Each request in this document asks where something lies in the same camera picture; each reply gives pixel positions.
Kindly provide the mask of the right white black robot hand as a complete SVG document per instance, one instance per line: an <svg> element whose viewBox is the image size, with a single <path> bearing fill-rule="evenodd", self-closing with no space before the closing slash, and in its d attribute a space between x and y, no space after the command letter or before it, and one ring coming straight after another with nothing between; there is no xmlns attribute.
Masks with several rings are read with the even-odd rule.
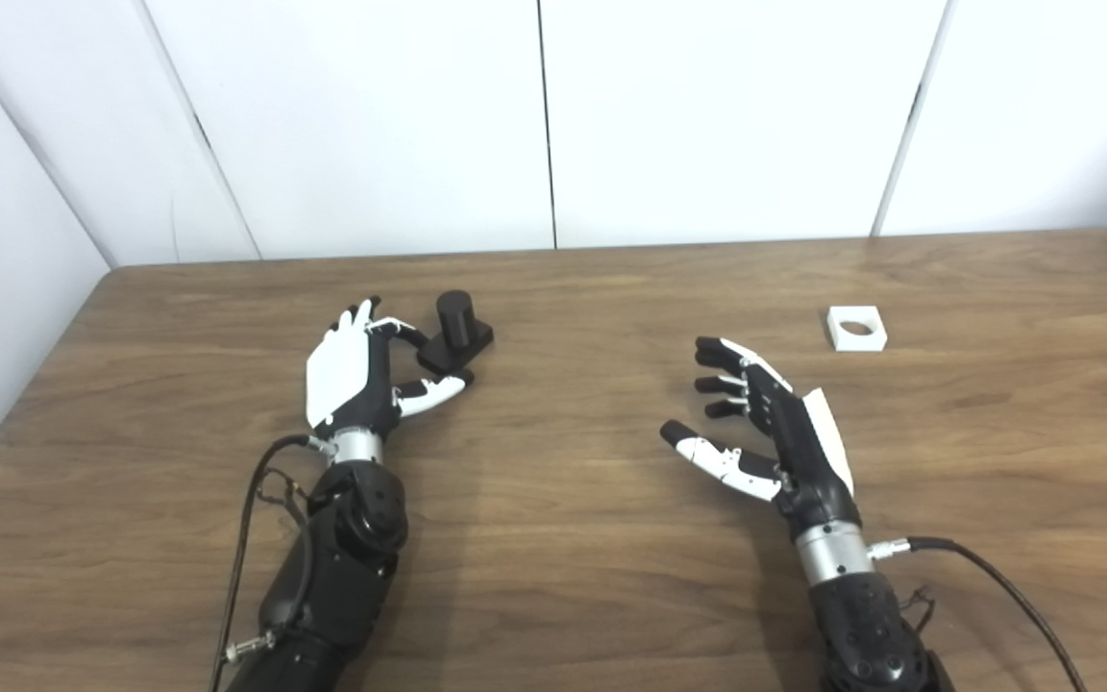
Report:
<svg viewBox="0 0 1107 692"><path fill-rule="evenodd" d="M660 437L708 476L776 508L792 538L827 523L863 525L844 438L819 388L799 394L767 360L723 337L700 335L700 366L720 369L701 376L699 393L720 393L704 407L708 419L739 416L775 446L773 457L720 438L702 436L677 420L664 422Z"/></svg>

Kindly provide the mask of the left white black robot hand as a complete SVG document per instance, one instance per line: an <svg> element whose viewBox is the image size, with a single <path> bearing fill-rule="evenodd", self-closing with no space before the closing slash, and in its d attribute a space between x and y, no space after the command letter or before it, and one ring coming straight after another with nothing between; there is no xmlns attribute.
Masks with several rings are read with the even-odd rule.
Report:
<svg viewBox="0 0 1107 692"><path fill-rule="evenodd" d="M373 295L350 306L307 358L306 417L317 437L356 430L387 438L404 419L439 407L474 382L470 371L392 381L391 342L425 347L428 337L404 320L375 318L380 303Z"/></svg>

